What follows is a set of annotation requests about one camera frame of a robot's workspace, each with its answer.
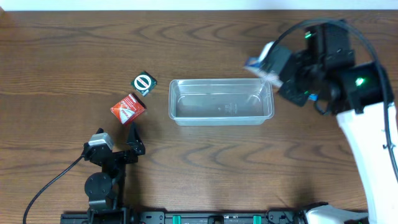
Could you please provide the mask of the red orange box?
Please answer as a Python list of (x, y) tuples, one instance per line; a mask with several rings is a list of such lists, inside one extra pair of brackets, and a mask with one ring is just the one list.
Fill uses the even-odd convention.
[(128, 94), (128, 96), (121, 99), (113, 107), (110, 108), (115, 117), (121, 124), (129, 124), (133, 122), (139, 115), (145, 112), (146, 106), (144, 103), (135, 95)]

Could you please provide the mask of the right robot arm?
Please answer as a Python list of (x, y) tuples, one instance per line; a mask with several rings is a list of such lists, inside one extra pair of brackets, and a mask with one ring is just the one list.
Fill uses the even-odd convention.
[(343, 20), (310, 19), (303, 29), (307, 48), (288, 54), (278, 78), (279, 95), (303, 106), (310, 95), (336, 117), (352, 150), (368, 210), (350, 212), (328, 204), (305, 209), (304, 223), (397, 222), (397, 120), (394, 94), (375, 48)]

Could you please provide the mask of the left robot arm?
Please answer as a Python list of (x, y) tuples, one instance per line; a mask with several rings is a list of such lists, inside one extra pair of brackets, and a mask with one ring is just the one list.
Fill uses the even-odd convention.
[(84, 160), (101, 167), (101, 172), (89, 176), (85, 182), (85, 193), (89, 199), (88, 223), (138, 223), (134, 212), (123, 204), (126, 166), (138, 162), (146, 153), (136, 124), (130, 125), (125, 151), (113, 151), (110, 135), (99, 129), (83, 145)]

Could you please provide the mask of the blue Kool Fever box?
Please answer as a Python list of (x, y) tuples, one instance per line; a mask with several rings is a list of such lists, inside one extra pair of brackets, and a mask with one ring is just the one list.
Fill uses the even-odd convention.
[(276, 88), (280, 88), (283, 82), (275, 72), (265, 72), (260, 68), (260, 61), (257, 57), (249, 57), (244, 63), (244, 69), (255, 74), (261, 79), (270, 82)]

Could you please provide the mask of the green square box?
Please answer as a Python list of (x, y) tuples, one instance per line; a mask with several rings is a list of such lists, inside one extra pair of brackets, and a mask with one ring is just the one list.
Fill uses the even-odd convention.
[(148, 72), (141, 72), (133, 81), (131, 86), (142, 96), (147, 96), (157, 85), (157, 80)]

